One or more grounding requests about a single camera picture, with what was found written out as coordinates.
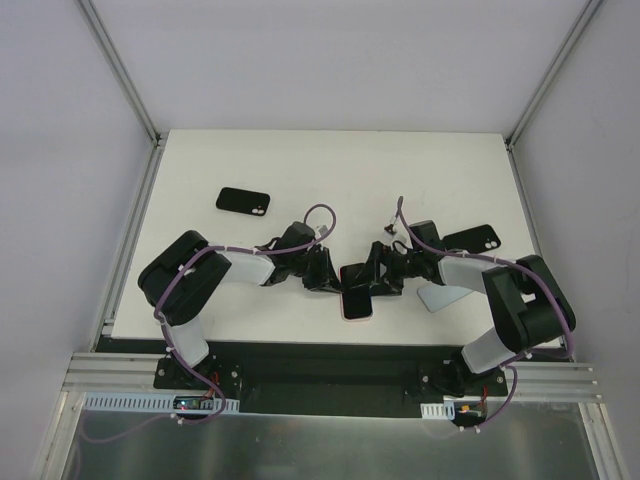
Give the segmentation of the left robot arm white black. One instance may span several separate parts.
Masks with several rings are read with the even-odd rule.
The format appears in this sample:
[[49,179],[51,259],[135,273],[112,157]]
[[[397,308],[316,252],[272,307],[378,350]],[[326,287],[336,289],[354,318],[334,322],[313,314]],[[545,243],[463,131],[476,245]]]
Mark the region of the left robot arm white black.
[[199,389],[209,382],[212,369],[199,315],[215,290],[225,283],[270,287],[290,276],[309,291],[343,291],[329,249],[314,229],[299,221],[253,249],[212,245],[188,230],[142,270],[137,285],[179,362],[177,377],[188,388]]

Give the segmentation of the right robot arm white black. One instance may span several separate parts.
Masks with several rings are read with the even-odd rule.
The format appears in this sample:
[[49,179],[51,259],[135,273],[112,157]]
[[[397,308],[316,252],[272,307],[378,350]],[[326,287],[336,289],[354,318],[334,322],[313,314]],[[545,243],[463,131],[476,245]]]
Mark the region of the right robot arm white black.
[[472,292],[485,295],[492,327],[429,373],[435,390],[454,397],[473,394],[498,368],[574,329],[575,316],[541,257],[503,261],[448,250],[432,221],[414,223],[408,232],[408,247],[374,242],[362,265],[342,270],[341,283],[345,291],[399,296],[405,280],[422,278],[427,283],[418,296],[431,313]]

